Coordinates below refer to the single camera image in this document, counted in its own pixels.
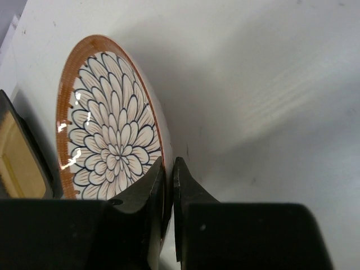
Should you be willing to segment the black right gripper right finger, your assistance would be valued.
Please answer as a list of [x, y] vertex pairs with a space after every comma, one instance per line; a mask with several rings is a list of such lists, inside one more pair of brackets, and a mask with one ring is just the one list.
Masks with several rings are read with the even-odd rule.
[[175, 160], [174, 230], [182, 269], [332, 269], [302, 204], [219, 202]]

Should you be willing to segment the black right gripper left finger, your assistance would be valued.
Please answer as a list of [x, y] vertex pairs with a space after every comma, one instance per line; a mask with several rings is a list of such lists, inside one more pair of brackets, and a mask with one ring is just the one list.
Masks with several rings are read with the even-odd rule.
[[2, 269], [158, 269], [165, 173], [157, 160], [104, 200], [1, 201]]

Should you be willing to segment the floral plate with orange rim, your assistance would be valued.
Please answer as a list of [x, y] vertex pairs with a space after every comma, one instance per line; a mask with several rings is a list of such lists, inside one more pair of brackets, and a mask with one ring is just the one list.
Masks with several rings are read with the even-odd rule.
[[174, 157], [167, 121], [145, 74], [115, 41], [79, 41], [62, 70], [56, 148], [64, 197], [110, 199]]

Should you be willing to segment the black square yellow-centre plate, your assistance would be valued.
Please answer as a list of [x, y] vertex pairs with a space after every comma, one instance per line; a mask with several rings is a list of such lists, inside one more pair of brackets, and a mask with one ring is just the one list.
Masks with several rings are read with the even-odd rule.
[[62, 196], [60, 181], [50, 170], [26, 121], [1, 90], [1, 198]]

